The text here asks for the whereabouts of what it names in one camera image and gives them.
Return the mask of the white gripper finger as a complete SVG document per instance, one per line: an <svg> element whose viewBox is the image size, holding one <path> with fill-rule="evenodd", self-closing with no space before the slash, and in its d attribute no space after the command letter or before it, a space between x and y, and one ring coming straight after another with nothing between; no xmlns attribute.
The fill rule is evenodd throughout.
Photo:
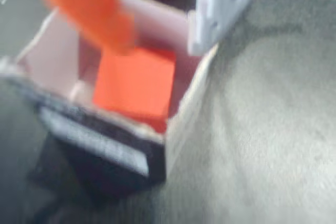
<svg viewBox="0 0 336 224"><path fill-rule="evenodd" d="M222 40L250 0L196 0L188 13L188 53L201 56Z"/></svg>

